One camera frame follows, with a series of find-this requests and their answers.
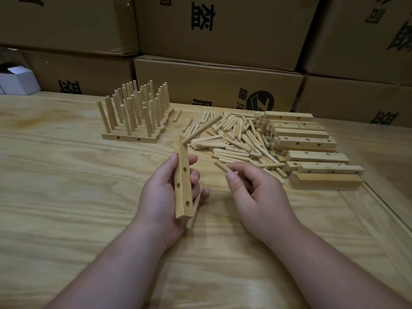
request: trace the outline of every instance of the stack of cardboard boxes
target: stack of cardboard boxes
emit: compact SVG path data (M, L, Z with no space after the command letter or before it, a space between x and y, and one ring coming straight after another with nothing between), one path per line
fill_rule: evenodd
M177 103L290 111L319 0L134 0L139 83Z
M133 0L2 0L0 17L0 46L45 91L107 95L136 76Z
M322 0L296 111L412 126L412 0Z

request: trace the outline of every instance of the person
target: person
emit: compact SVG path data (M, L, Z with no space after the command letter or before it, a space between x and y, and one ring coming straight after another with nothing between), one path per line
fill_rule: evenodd
M189 156L189 163L197 161ZM46 308L140 308L163 253L178 241L185 222L175 219L172 153L144 185L128 227ZM226 180L245 227L285 265L312 308L412 308L395 291L302 225L279 180L250 163L233 163ZM192 197L200 173L190 169ZM248 180L254 191L244 185Z

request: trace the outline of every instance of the wooden table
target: wooden table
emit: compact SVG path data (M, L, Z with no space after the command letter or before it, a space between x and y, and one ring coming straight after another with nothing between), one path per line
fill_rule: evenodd
M43 306L92 261L131 221L141 188L188 118L199 120L205 109L174 104L183 112L157 144L108 141L95 104L102 99L0 96L0 308ZM326 126L338 134L350 124ZM363 161L358 131L343 135L341 148ZM211 197L193 231L162 259L150 306L306 308L280 262L242 226L210 153L196 153ZM285 189L306 226L412 300L411 232L368 184L338 192L287 182Z

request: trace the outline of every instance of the left hand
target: left hand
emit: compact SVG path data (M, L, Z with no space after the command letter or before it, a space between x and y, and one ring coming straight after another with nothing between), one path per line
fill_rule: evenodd
M155 170L142 189L136 217L133 220L137 225L144 225L145 230L162 242L165 249L177 242L186 225L186 220L175 218L173 179L178 162L178 155L172 153L169 159ZM197 156L189 155L189 164L193 165L196 162ZM201 193L201 202L205 202L210 190L206 188L200 191L199 179L200 172L191 168L192 198Z

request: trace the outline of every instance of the white box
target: white box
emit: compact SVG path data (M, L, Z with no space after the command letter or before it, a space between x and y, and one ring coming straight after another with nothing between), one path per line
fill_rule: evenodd
M29 95L40 91L39 83L30 69L17 66L7 70L0 73L0 86L6 94Z

